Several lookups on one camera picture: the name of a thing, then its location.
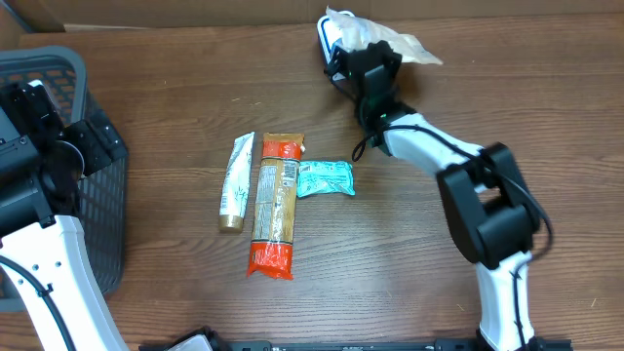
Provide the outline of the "green teal snack packet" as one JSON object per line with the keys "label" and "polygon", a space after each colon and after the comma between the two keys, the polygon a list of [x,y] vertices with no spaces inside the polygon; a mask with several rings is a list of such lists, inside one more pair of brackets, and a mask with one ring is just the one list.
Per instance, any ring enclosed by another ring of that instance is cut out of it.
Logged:
{"label": "green teal snack packet", "polygon": [[345,161],[302,161],[299,165],[296,195],[355,195],[352,165]]}

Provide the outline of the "red orange spaghetti pack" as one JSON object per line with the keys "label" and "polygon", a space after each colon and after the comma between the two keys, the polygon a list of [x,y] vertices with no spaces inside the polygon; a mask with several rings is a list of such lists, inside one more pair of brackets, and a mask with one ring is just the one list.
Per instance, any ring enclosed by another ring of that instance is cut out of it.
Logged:
{"label": "red orange spaghetti pack", "polygon": [[248,273],[293,277],[293,228],[303,134],[263,135]]}

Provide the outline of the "beige brown snack pouch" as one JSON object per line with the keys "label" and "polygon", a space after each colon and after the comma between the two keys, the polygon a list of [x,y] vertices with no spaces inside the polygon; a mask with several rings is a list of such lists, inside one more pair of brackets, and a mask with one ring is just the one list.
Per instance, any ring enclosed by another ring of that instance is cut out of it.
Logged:
{"label": "beige brown snack pouch", "polygon": [[351,53],[363,50],[369,44],[385,41],[395,53],[402,56],[402,63],[443,64],[414,35],[399,33],[370,19],[347,15],[330,7],[326,7],[326,16],[337,30],[337,37],[331,41],[330,50],[337,46]]}

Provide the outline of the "white cream tube gold cap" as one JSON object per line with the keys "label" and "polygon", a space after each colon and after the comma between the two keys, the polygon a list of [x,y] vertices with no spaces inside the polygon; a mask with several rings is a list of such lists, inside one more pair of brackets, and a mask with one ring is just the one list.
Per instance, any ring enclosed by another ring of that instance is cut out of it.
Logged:
{"label": "white cream tube gold cap", "polygon": [[235,139],[221,191],[218,228],[241,233],[251,187],[254,132]]}

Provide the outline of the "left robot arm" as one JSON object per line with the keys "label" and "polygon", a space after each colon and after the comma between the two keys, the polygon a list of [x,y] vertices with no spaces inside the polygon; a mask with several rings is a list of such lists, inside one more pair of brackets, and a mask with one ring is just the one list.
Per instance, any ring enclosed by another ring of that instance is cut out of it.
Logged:
{"label": "left robot arm", "polygon": [[128,151],[102,115],[62,122],[40,80],[1,89],[1,267],[47,350],[124,350],[89,262],[80,181]]}

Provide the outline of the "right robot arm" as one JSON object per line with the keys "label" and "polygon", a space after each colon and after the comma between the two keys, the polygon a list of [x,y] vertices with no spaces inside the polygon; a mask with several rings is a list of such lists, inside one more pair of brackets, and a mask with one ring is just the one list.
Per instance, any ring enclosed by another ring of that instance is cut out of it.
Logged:
{"label": "right robot arm", "polygon": [[395,79],[401,63],[385,41],[353,51],[333,45],[325,73],[348,82],[345,94],[365,132],[352,159],[376,147],[435,178],[451,239],[476,269],[481,348],[528,350],[535,332],[528,316],[527,266],[544,214],[507,146],[464,142],[400,100]]}

